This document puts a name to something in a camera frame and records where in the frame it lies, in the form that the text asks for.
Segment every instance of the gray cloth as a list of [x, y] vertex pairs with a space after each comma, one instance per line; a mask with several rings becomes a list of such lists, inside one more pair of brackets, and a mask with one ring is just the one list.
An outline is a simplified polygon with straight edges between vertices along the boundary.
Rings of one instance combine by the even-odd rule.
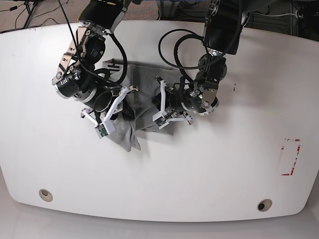
[[[123, 119], [122, 113], [119, 113], [117, 119], [113, 121], [116, 132], [107, 137], [130, 152], [132, 147], [141, 149], [136, 136], [137, 130], [173, 135], [172, 123], [159, 129], [153, 122], [153, 115], [158, 112], [158, 109], [152, 103], [152, 99], [160, 93], [160, 84], [155, 76], [160, 76], [167, 83], [175, 83], [179, 82], [181, 74], [171, 67], [141, 62], [128, 62], [128, 64], [127, 74], [121, 85], [127, 87], [136, 85], [139, 88], [138, 92], [126, 96], [128, 104], [135, 112], [135, 120], [126, 121]], [[103, 63], [103, 68], [120, 69], [110, 76], [110, 80], [117, 81], [122, 74], [122, 61], [115, 59], [106, 61]]]

